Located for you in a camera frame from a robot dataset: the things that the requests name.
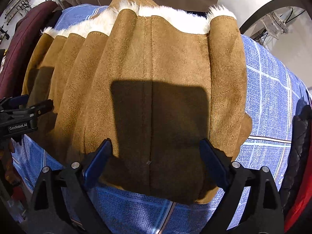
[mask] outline maroon garment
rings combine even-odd
[[[46,27],[56,7],[56,2],[43,2],[32,8],[21,20],[7,49],[3,70],[0,74],[0,98],[21,94],[32,52],[40,38],[41,30]]]

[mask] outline metal screw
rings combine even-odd
[[[239,163],[239,162],[233,162],[232,163],[232,166],[234,167],[234,168],[239,168],[239,167],[241,167],[241,164]]]
[[[266,166],[263,166],[262,167],[262,170],[265,172],[265,173],[268,173],[270,171],[270,169]]]
[[[47,173],[49,170],[50,170],[50,168],[47,166],[42,168],[43,173]]]
[[[73,169],[76,169],[76,168],[78,168],[80,166],[80,164],[78,163],[78,162],[73,162],[72,164],[71,164],[71,168],[73,168]]]

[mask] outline blue tablecloth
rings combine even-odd
[[[68,8],[63,11],[56,29],[77,24],[105,8],[89,4]],[[248,78],[245,111],[252,117],[253,124],[251,136],[241,146],[237,161],[253,169],[268,166],[280,189],[291,146],[292,119],[310,103],[310,96],[306,86],[281,61],[249,37],[242,35],[242,39]],[[13,163],[30,190],[33,190],[44,166],[53,170],[62,168],[27,136],[22,146],[14,146]],[[229,227],[239,223],[248,192],[246,188]],[[64,195],[68,204],[66,189]],[[204,227],[218,206],[223,191],[219,189],[206,205],[188,206],[101,184],[93,188],[89,196],[112,233],[189,234],[199,233]],[[70,207],[68,209],[71,217],[79,221]]]

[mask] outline white fur lining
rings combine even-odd
[[[110,35],[118,13],[123,9],[130,9],[137,16],[150,17],[153,15],[160,16],[168,21],[172,26],[181,32],[192,34],[206,34],[210,31],[210,22],[213,18],[225,15],[236,19],[235,15],[224,6],[211,7],[207,13],[207,18],[186,13],[182,10],[175,10],[170,7],[146,7],[127,0],[121,0],[119,9],[108,8],[101,12],[99,16],[85,20],[68,29],[55,30],[51,27],[46,28],[43,32],[55,38],[57,35],[68,37],[70,33],[76,33],[84,38],[92,31],[102,32]]]

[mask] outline brown coat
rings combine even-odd
[[[252,127],[244,47],[222,7],[206,20],[152,0],[113,0],[96,18],[45,31],[23,93],[29,105],[54,100],[30,136],[56,160],[80,161],[109,137],[102,182],[184,204],[217,191],[199,141],[235,159]]]

